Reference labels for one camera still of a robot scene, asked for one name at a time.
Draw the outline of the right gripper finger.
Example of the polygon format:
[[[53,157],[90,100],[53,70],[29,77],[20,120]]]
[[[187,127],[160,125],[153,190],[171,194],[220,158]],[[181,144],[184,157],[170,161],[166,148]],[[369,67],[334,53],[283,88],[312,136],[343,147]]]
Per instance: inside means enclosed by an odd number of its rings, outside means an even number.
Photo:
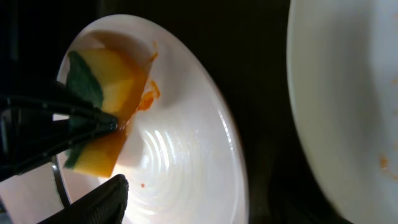
[[[129,184],[118,174],[39,224],[121,224]]]

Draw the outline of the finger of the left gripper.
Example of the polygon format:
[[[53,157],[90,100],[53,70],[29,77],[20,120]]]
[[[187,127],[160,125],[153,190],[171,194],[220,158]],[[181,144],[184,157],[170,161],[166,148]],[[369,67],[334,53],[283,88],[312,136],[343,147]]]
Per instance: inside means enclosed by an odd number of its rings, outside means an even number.
[[[24,174],[71,147],[116,130],[115,116],[58,82],[1,82],[1,180]]]

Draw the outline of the green and yellow sponge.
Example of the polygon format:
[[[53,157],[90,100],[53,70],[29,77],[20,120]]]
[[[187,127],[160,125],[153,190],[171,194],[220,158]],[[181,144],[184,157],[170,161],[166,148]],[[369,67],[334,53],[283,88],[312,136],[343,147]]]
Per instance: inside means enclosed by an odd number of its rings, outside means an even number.
[[[118,119],[114,132],[69,150],[65,168],[110,177],[127,139],[131,116],[141,101],[145,74],[129,54],[116,49],[84,49],[68,53],[67,89],[95,108]]]

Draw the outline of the white plate with sauce streak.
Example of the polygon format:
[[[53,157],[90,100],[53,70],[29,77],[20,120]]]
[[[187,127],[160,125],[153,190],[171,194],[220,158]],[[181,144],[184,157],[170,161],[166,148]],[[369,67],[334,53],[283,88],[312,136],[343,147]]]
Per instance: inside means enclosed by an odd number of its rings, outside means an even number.
[[[70,50],[102,47],[129,52],[160,90],[134,114],[113,170],[129,182],[124,223],[247,223],[239,132],[196,56],[163,27],[124,14],[90,23]]]

